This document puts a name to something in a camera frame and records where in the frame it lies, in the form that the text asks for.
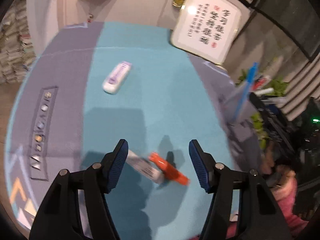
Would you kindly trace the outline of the pink sleeved forearm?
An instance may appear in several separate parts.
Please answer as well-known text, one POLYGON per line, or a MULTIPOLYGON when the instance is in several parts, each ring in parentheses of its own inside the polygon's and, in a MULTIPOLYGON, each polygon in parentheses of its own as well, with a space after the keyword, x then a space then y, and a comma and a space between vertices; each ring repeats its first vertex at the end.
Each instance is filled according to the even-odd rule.
POLYGON ((308 221, 302 220, 293 213, 293 206, 297 193, 297 180, 295 175, 295 172, 292 170, 286 172, 283 175, 284 183, 271 189, 271 192, 285 217, 293 238, 297 237, 308 224, 308 221))

